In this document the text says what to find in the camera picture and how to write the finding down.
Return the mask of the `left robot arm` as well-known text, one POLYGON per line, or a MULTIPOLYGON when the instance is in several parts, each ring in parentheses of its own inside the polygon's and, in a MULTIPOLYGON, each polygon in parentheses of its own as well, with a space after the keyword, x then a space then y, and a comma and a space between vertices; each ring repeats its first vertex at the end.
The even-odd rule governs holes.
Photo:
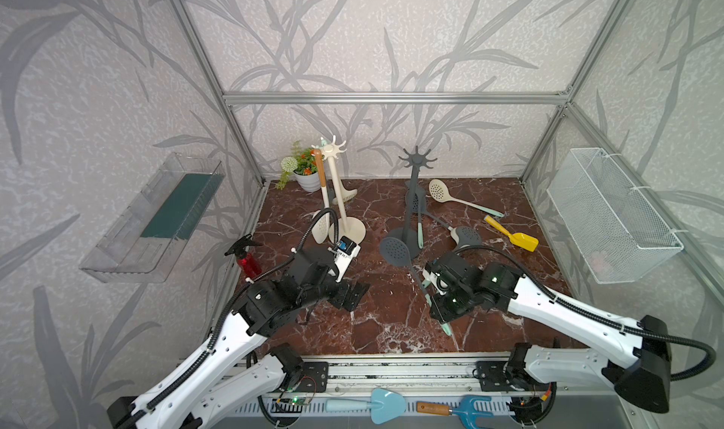
POLYGON ((231 378, 226 374, 303 309, 320 302, 356 309, 370 286, 344 274, 359 252, 337 227, 332 245, 299 242, 285 262, 233 295, 191 357, 149 391, 114 402, 107 410, 112 427, 207 428, 250 400, 297 386, 304 361, 288 344, 231 378))

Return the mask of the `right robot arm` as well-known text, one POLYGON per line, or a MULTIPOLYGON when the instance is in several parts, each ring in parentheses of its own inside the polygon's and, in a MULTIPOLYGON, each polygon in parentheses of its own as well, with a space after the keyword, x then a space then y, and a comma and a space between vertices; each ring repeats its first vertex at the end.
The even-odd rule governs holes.
POLYGON ((433 319, 450 323, 473 312, 497 309, 537 321, 582 342, 581 349, 522 342, 511 351, 503 375, 513 386, 557 382, 610 387, 624 401, 653 413, 669 412, 670 385, 709 370, 716 350, 707 343, 671 336, 656 317, 640 320, 612 314, 543 285, 503 253, 503 262, 469 263, 463 246, 425 264, 436 293, 433 319))

